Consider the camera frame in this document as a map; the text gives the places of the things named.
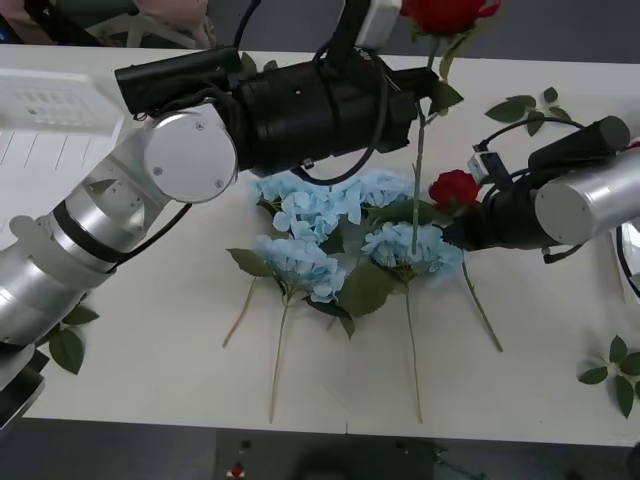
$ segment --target floor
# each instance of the floor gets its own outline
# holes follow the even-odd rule
[[[434,448],[471,477],[434,467]],[[0,439],[2,480],[631,480],[629,449],[23,420]],[[303,476],[309,469],[348,476]],[[567,476],[575,471],[578,476]]]
[[[249,0],[211,0],[218,38],[229,43]],[[499,18],[464,52],[470,57],[639,63],[637,0],[505,0]],[[249,25],[247,50],[314,51],[331,34],[341,0],[264,0]],[[425,54],[413,44],[406,20],[398,22],[386,53]],[[341,465],[347,458],[364,478],[423,480],[627,480],[628,449],[498,442],[436,441],[444,457],[470,472],[463,477],[433,466],[426,441],[269,434],[196,428],[23,420],[0,439],[2,480],[213,480],[238,459],[249,479],[302,477],[296,469],[320,452]],[[393,466],[393,471],[385,468]],[[568,476],[572,469],[575,476]]]

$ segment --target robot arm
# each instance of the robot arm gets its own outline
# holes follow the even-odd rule
[[[624,121],[606,117],[534,152],[514,174],[482,142],[470,168],[479,183],[494,186],[445,238],[469,251],[577,247],[633,220],[640,215],[640,154],[626,151],[630,138]]]
[[[0,430],[44,388],[47,359],[34,343],[159,238],[140,245],[170,201],[184,214],[244,170],[308,176],[303,168],[329,156],[409,143],[416,101],[438,78],[426,68],[394,72],[370,50],[384,45],[400,7],[347,0],[312,62],[251,79],[235,48],[116,72],[127,107],[148,121],[49,214],[14,218],[18,240],[0,252]]]

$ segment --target rose stem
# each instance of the rose stem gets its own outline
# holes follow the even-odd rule
[[[464,279],[467,281],[467,286],[469,287],[469,291],[471,292],[473,301],[475,302],[476,307],[478,307],[478,311],[480,311],[482,320],[484,320],[484,324],[487,326],[487,329],[489,330],[489,335],[491,335],[491,338],[493,339],[493,343],[495,343],[496,348],[500,353],[504,352],[504,349],[502,348],[502,344],[500,343],[500,340],[498,340],[498,336],[496,335],[496,332],[493,330],[493,327],[491,326],[491,322],[489,322],[489,318],[487,317],[487,314],[484,312],[484,308],[482,308],[480,299],[476,295],[476,289],[473,286],[473,283],[471,283],[471,279],[469,278],[469,271],[467,270],[467,262],[464,260],[462,260],[462,271],[464,272]]]
[[[429,53],[429,60],[427,61],[427,68],[433,68],[433,62],[438,53],[440,47],[440,38],[434,37],[433,44],[431,45],[431,52]],[[415,254],[418,250],[418,223],[420,221],[420,186],[422,178],[422,157],[424,156],[424,129],[429,123],[433,121],[435,117],[432,117],[427,123],[427,119],[422,111],[420,100],[416,102],[418,107],[418,118],[420,120],[420,130],[418,131],[418,158],[416,159],[415,168],[415,181],[413,186],[413,241],[411,243],[411,249]]]

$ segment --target green leaf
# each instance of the green leaf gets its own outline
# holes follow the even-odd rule
[[[558,101],[558,91],[553,88],[553,87],[549,87],[544,91],[544,101],[547,103],[553,103]]]
[[[629,418],[631,409],[633,408],[633,387],[629,380],[621,375],[616,377],[616,397],[618,397],[618,406],[622,414]]]
[[[563,108],[550,107],[549,111],[558,118],[562,118],[563,120],[571,120],[571,115],[569,115]]]
[[[620,363],[620,370],[627,375],[640,375],[640,353],[632,353]]]
[[[270,60],[264,64],[262,71],[268,72],[269,70],[277,70],[277,69],[278,69],[278,62],[276,62],[275,60]]]
[[[253,78],[258,74],[258,67],[256,66],[256,62],[254,62],[253,58],[251,58],[248,53],[242,54],[242,57],[240,57],[240,63],[242,63],[241,76],[243,79],[249,80],[250,78]]]
[[[87,307],[78,306],[74,308],[71,313],[64,318],[64,320],[62,320],[62,323],[65,325],[84,325],[86,323],[93,322],[98,318],[100,318],[100,315],[93,310]]]
[[[61,330],[49,340],[53,360],[66,371],[77,375],[84,361],[84,345],[71,330]]]
[[[278,213],[278,210],[271,203],[267,202],[266,200],[263,200],[262,198],[258,200],[258,203],[256,205],[264,208],[267,212],[269,212],[269,215],[271,215],[271,218],[275,217],[276,213]]]
[[[371,263],[357,266],[338,294],[340,305],[354,317],[373,313],[387,301],[394,280]]]
[[[449,73],[451,71],[453,61],[469,44],[477,31],[478,29],[474,28],[466,32],[464,35],[461,35],[442,56],[442,59],[440,60],[440,77],[442,77],[442,80],[447,83],[449,82]]]
[[[383,223],[413,223],[413,200],[393,202],[386,207],[369,210],[371,222],[377,225]],[[447,221],[449,217],[434,205],[420,200],[418,208],[418,224],[429,225],[434,221]]]
[[[311,300],[311,295],[309,295],[308,297],[304,298],[304,301],[307,302],[307,304],[310,307],[315,308],[319,312],[322,312],[331,317],[351,318],[351,315],[349,315],[349,312],[347,312],[344,308],[338,305],[335,300],[332,300],[329,303],[314,302],[313,300]]]
[[[529,115],[527,115],[528,120],[535,120],[536,118],[543,119],[544,114],[542,112],[532,111],[532,112],[529,112]],[[526,126],[527,126],[527,132],[529,132],[529,136],[533,137],[536,133],[538,133],[542,128],[542,125],[544,125],[544,120],[540,120],[538,122],[533,122],[533,123],[527,123]]]
[[[507,98],[507,100],[509,102],[514,102],[514,103],[523,105],[525,109],[536,108],[536,106],[538,105],[538,102],[536,102],[536,99],[533,98],[531,95],[516,95],[515,97]]]
[[[434,114],[453,107],[462,102],[464,97],[460,95],[451,85],[438,81],[434,87],[431,109],[429,114]]]
[[[609,370],[607,367],[599,367],[586,371],[578,380],[586,385],[597,385],[604,382],[608,375]]]
[[[620,363],[627,356],[627,351],[627,344],[616,335],[616,338],[611,342],[611,347],[609,347],[609,361]]]
[[[284,297],[287,294],[287,289],[284,286],[284,282],[280,280],[280,278],[278,278],[276,275],[273,275],[273,279],[278,284],[278,287],[280,287],[280,291],[282,292],[282,296]]]
[[[524,112],[525,107],[522,103],[507,100],[490,109],[485,115],[497,122],[513,123],[520,120]]]
[[[344,328],[344,331],[347,332],[347,335],[349,336],[349,340],[351,340],[351,337],[353,337],[353,334],[356,333],[356,324],[353,321],[353,318],[351,317],[338,317],[340,319],[340,324],[342,325],[342,328]]]
[[[59,331],[60,331],[60,324],[58,323],[55,327],[49,330],[49,332],[47,332],[47,334],[44,337],[38,340],[38,342],[36,343],[36,347],[41,347],[42,345],[47,344],[49,340],[51,340],[51,337],[56,335]]]
[[[340,229],[336,228],[329,238],[320,244],[320,248],[327,255],[333,255],[334,253],[344,253],[344,242],[342,240],[342,233]]]
[[[229,248],[227,252],[231,254],[233,259],[240,267],[240,270],[247,272],[254,277],[270,277],[273,274],[264,261],[256,255],[252,250],[244,248]]]

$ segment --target black cylinder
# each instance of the black cylinder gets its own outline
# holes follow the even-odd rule
[[[608,157],[623,150],[630,141],[631,133],[627,125],[617,117],[606,117],[533,152],[529,157],[529,168],[543,169],[551,165]]]

